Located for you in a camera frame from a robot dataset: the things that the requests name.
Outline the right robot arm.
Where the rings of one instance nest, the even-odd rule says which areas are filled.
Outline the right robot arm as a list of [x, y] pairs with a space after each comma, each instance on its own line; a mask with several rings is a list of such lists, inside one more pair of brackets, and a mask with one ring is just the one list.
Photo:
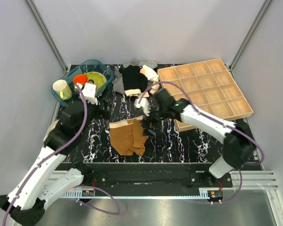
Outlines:
[[187, 99], [175, 100], [166, 89], [159, 90], [154, 99], [158, 104], [156, 108], [150, 107], [147, 98], [138, 98], [134, 102], [134, 106], [144, 113], [141, 122], [143, 135], [155, 135], [150, 124], [164, 119], [175, 119], [201, 129], [223, 144], [222, 156], [211, 164], [209, 172], [204, 176], [207, 185], [217, 186], [226, 173], [241, 169], [255, 151], [255, 141], [247, 123], [238, 125], [220, 119], [191, 104]]

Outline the brown boxer underwear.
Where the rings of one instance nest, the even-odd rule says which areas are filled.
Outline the brown boxer underwear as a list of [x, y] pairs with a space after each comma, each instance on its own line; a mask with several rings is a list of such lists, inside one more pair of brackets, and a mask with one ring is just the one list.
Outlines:
[[143, 156], [148, 137], [143, 135], [141, 121], [142, 117], [140, 116], [109, 124], [110, 143], [119, 155]]

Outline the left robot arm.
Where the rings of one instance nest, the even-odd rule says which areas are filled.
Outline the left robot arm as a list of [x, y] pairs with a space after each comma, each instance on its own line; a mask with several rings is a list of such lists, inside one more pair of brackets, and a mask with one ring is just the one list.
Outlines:
[[82, 162], [72, 168], [52, 185], [45, 182], [56, 167], [81, 140], [87, 123], [97, 118], [109, 118], [108, 101], [92, 105], [77, 100], [68, 103], [61, 111], [46, 136], [40, 153], [19, 185], [9, 194], [0, 195], [0, 208], [7, 216], [22, 226], [34, 226], [43, 217], [45, 210], [68, 190], [77, 186], [94, 185], [92, 168]]

